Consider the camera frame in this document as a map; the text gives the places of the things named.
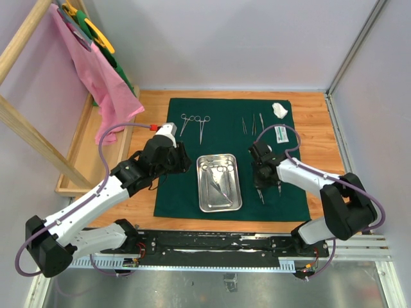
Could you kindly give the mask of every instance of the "robotic arm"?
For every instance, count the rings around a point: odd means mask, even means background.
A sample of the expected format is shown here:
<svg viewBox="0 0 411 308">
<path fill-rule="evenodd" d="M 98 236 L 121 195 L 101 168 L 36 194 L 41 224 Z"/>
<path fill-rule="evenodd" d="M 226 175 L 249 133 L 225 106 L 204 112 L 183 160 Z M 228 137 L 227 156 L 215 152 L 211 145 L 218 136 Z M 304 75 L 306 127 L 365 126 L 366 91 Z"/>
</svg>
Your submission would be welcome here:
<svg viewBox="0 0 411 308">
<path fill-rule="evenodd" d="M 252 167 L 254 186 L 257 189 L 281 185 L 281 182 L 290 183 L 311 192 L 322 201 L 324 217 L 307 221 L 292 231 L 297 248 L 303 250 L 318 241 L 335 237 L 347 240 L 377 220 L 378 215 L 370 199 L 329 179 L 339 178 L 364 190 L 356 175 L 325 173 L 299 162 L 296 158 L 293 158 L 293 163 L 285 154 L 273 153 L 263 141 L 255 142 L 249 151 L 254 159 Z M 320 171 L 325 176 L 315 175 L 302 166 Z"/>
<path fill-rule="evenodd" d="M 83 229 L 106 210 L 151 186 L 161 175 L 188 171 L 191 161 L 183 143 L 175 141 L 176 131 L 173 123 L 162 125 L 143 151 L 135 152 L 111 171 L 107 182 L 102 181 L 64 210 L 45 219 L 33 216 L 26 222 L 26 240 L 48 228 L 26 247 L 45 277 L 58 275 L 73 260 L 94 252 L 120 249 L 127 253 L 136 247 L 139 234 L 125 219 L 105 228 Z M 297 162 L 296 165 L 285 154 L 276 155 L 262 141 L 255 142 L 249 150 L 254 159 L 252 167 L 257 189 L 286 182 L 322 200 L 324 217 L 307 221 L 292 231 L 297 251 L 329 238 L 349 239 L 377 219 L 370 199 L 358 192 L 326 176 L 304 170 L 301 167 L 305 166 L 303 163 Z M 352 173 L 328 175 L 363 189 L 361 181 Z"/>
<path fill-rule="evenodd" d="M 161 175 L 185 173 L 191 161 L 182 142 L 176 142 L 177 127 L 173 123 L 161 126 L 143 151 L 135 152 L 128 160 L 120 162 L 112 171 L 104 189 L 97 193 L 102 183 L 70 206 L 41 220 L 33 216 L 26 222 L 26 238 L 53 222 L 51 227 L 28 246 L 27 250 L 45 277 L 63 272 L 70 263 L 84 255 L 106 249 L 127 252 L 136 246 L 137 230 L 125 219 L 94 230 L 83 231 L 89 223 L 119 202 L 131 198 L 141 189 L 151 186 Z M 63 220 L 62 216 L 78 207 L 95 194 L 87 206 Z"/>
</svg>

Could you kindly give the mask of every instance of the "cable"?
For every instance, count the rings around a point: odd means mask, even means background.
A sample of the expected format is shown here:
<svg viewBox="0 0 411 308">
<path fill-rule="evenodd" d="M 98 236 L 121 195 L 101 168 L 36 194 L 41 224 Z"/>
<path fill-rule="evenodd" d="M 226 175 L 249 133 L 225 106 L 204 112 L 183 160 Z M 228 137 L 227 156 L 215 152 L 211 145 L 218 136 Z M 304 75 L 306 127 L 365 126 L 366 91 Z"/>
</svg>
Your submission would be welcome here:
<svg viewBox="0 0 411 308">
<path fill-rule="evenodd" d="M 140 248 L 139 255 L 141 255 L 142 252 L 143 252 L 143 247 L 139 243 L 137 243 L 136 246 L 138 246 Z"/>
<path fill-rule="evenodd" d="M 314 267 L 314 266 L 316 266 L 316 268 L 318 267 L 318 261 L 319 261 L 319 257 L 320 257 L 320 253 L 319 253 L 319 250 L 316 248 L 316 247 L 314 247 L 314 252 L 315 252 L 315 260 L 314 260 L 314 262 L 311 262 L 311 263 L 309 263 L 309 264 L 307 264 L 309 267 Z"/>
<path fill-rule="evenodd" d="M 331 264 L 331 261 L 334 259 L 334 256 L 335 256 L 336 246 L 337 246 L 336 241 L 335 241 L 335 239 L 333 239 L 333 251 L 331 252 L 331 255 L 329 256 L 327 263 L 325 263 L 325 265 L 323 267 L 321 267 L 321 269 L 319 269 L 314 274 L 309 276 L 308 280 L 312 279 L 312 278 L 315 278 L 318 275 L 320 275 Z"/>
<path fill-rule="evenodd" d="M 121 124 L 117 124 L 114 126 L 111 126 L 109 129 L 107 129 L 104 134 L 101 136 L 100 141 L 98 143 L 98 154 L 100 156 L 101 161 L 103 162 L 104 168 L 105 168 L 105 177 L 104 180 L 102 181 L 100 187 L 97 189 L 96 194 L 99 194 L 104 187 L 106 186 L 107 182 L 109 181 L 109 176 L 110 176 L 110 168 L 109 165 L 107 163 L 107 161 L 104 158 L 104 154 L 103 154 L 103 140 L 104 138 L 115 128 L 120 127 L 120 126 L 138 126 L 138 127 L 143 127 L 143 128 L 151 128 L 150 125 L 145 125 L 145 124 L 140 124 L 140 123 L 121 123 Z M 82 207 L 86 206 L 91 200 L 93 200 L 96 197 L 95 194 L 93 194 L 92 196 L 88 197 L 86 200 L 84 200 L 83 202 L 81 202 L 81 204 L 77 205 L 75 208 L 73 208 L 72 210 L 70 210 L 69 212 L 67 212 L 66 214 L 64 214 L 59 220 L 60 222 L 66 220 L 70 215 L 72 215 L 73 213 L 77 212 L 78 210 L 80 210 Z M 24 249 L 32 242 L 34 241 L 36 238 L 38 238 L 40 235 L 42 235 L 44 232 L 48 231 L 49 229 L 55 227 L 57 225 L 57 222 L 54 221 L 52 222 L 50 225 L 48 225 L 47 227 L 37 231 L 36 233 L 34 233 L 32 236 L 30 236 L 24 243 L 23 245 L 21 245 L 21 247 L 19 248 L 19 250 L 16 253 L 15 259 L 14 259 L 14 267 L 15 270 L 22 276 L 24 277 L 34 277 L 37 275 L 41 274 L 41 271 L 38 271 L 36 273 L 27 273 L 25 271 L 23 271 L 20 267 L 20 258 L 21 255 L 24 251 Z"/>
<path fill-rule="evenodd" d="M 158 189 L 160 187 L 160 185 L 164 184 L 167 181 L 167 178 L 168 178 L 168 175 L 165 175 L 164 180 L 161 183 L 160 183 L 160 180 L 159 180 L 159 183 L 157 184 L 157 187 L 155 187 L 155 188 L 152 188 L 152 186 L 153 186 L 153 183 L 152 183 L 150 185 L 150 187 L 148 188 L 148 190 L 149 191 L 155 191 L 156 189 Z"/>
<path fill-rule="evenodd" d="M 359 192 L 360 194 L 364 195 L 364 196 L 367 197 L 368 199 L 372 200 L 372 201 L 376 204 L 377 208 L 378 208 L 378 209 L 380 210 L 380 212 L 381 212 L 380 221 L 379 221 L 377 224 L 375 224 L 375 225 L 373 225 L 373 226 L 371 226 L 371 227 L 367 227 L 367 228 L 363 229 L 362 231 L 370 231 L 370 230 L 373 230 L 373 229 L 375 229 L 375 228 L 378 228 L 378 227 L 382 226 L 382 224 L 384 224 L 384 222 L 385 222 L 385 210 L 384 210 L 382 204 L 381 204 L 375 197 L 371 196 L 369 193 L 367 193 L 367 192 L 364 191 L 363 189 L 360 189 L 360 188 L 358 188 L 357 186 L 354 186 L 354 185 L 352 185 L 352 184 L 350 184 L 350 183 L 347 183 L 346 181 L 343 181 L 343 180 L 341 180 L 341 179 L 339 179 L 339 178 L 334 178 L 333 176 L 329 176 L 329 175 L 327 175 L 326 173 L 317 171 L 317 170 L 312 169 L 312 168 L 310 168 L 310 167 L 308 167 L 308 166 L 305 166 L 305 165 L 303 165 L 303 164 L 300 164 L 300 163 L 296 162 L 296 161 L 291 157 L 290 152 L 297 151 L 297 150 L 300 148 L 300 146 L 301 146 L 301 137 L 300 137 L 300 135 L 297 133 L 297 131 L 296 131 L 294 128 L 292 128 L 291 126 L 288 126 L 288 125 L 285 125 L 285 124 L 274 124 L 274 125 L 271 125 L 271 126 L 267 127 L 265 130 L 263 130 L 263 131 L 261 132 L 261 134 L 258 136 L 256 142 L 259 141 L 259 140 L 262 138 L 262 136 L 263 136 L 267 131 L 269 131 L 269 130 L 277 127 L 277 126 L 282 126 L 282 127 L 285 127 L 285 128 L 287 128 L 287 129 L 291 130 L 291 131 L 295 134 L 295 136 L 296 136 L 296 138 L 297 138 L 297 141 L 298 141 L 297 146 L 296 146 L 295 148 L 285 150 L 285 155 L 287 156 L 287 158 L 288 158 L 294 165 L 296 165 L 297 167 L 299 167 L 299 168 L 301 168 L 301 169 L 303 169 L 303 170 L 306 170 L 306 171 L 308 171 L 308 172 L 310 172 L 310 173 L 313 173 L 314 175 L 321 176 L 321 177 L 326 177 L 326 178 L 328 178 L 328 179 L 330 179 L 330 180 L 332 180 L 332 181 L 334 181 L 334 182 L 336 182 L 336 183 L 339 183 L 339 184 L 342 184 L 342 185 L 344 185 L 344 186 L 346 186 L 346 187 L 348 187 L 348 188 L 351 188 L 352 190 L 354 190 L 354 191 L 356 191 L 356 192 Z M 336 250 L 336 241 L 335 241 L 335 238 L 332 239 L 332 240 L 333 240 L 333 251 L 331 252 L 331 255 L 329 256 L 329 259 L 328 259 L 327 263 L 326 263 L 320 270 L 316 271 L 315 274 L 311 275 L 310 278 L 317 277 L 320 273 L 322 273 L 322 272 L 331 264 L 331 261 L 333 260 L 333 258 L 334 258 L 334 256 L 335 256 L 335 250 Z"/>
<path fill-rule="evenodd" d="M 140 260 L 141 260 L 142 258 L 144 258 L 146 256 L 147 248 L 146 248 L 146 245 L 142 242 L 137 243 L 137 245 L 139 245 L 139 247 L 140 247 Z"/>
</svg>

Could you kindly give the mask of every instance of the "metal tray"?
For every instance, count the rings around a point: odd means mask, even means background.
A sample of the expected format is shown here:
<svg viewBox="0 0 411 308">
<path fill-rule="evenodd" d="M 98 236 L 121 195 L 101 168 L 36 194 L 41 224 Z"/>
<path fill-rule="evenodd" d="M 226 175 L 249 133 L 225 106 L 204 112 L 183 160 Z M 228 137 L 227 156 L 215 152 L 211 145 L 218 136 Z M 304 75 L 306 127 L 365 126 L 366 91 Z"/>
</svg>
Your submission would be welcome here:
<svg viewBox="0 0 411 308">
<path fill-rule="evenodd" d="M 197 178 L 198 199 L 203 212 L 239 210 L 243 205 L 234 155 L 200 156 Z"/>
</svg>

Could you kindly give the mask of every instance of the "red cap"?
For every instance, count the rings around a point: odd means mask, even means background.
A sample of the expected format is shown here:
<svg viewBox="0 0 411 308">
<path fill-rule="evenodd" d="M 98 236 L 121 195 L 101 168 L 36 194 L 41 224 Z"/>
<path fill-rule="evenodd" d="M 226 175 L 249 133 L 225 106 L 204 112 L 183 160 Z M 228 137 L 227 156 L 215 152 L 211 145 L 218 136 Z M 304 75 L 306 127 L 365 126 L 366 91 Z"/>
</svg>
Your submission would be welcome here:
<svg viewBox="0 0 411 308">
<path fill-rule="evenodd" d="M 155 124 L 151 124 L 151 125 L 150 125 L 150 130 L 156 132 L 157 130 L 159 130 L 159 126 L 158 126 L 158 125 L 155 125 Z"/>
</svg>

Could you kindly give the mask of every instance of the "pink towel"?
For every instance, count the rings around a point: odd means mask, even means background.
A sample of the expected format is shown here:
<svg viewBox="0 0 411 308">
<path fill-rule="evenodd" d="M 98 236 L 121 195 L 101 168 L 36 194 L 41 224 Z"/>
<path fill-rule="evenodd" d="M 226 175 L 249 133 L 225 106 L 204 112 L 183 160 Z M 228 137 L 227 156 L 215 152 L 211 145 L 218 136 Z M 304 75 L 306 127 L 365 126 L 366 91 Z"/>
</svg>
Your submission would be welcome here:
<svg viewBox="0 0 411 308">
<path fill-rule="evenodd" d="M 107 128 L 129 122 L 136 114 L 143 112 L 144 107 L 95 43 L 91 44 L 91 51 L 88 51 L 77 41 L 57 12 L 57 8 L 57 5 L 52 4 L 50 12 L 74 61 L 77 75 L 100 106 L 101 126 L 96 135 L 96 144 L 98 144 Z M 123 129 L 124 126 L 113 130 L 104 138 L 103 144 L 116 142 L 114 132 Z"/>
</svg>

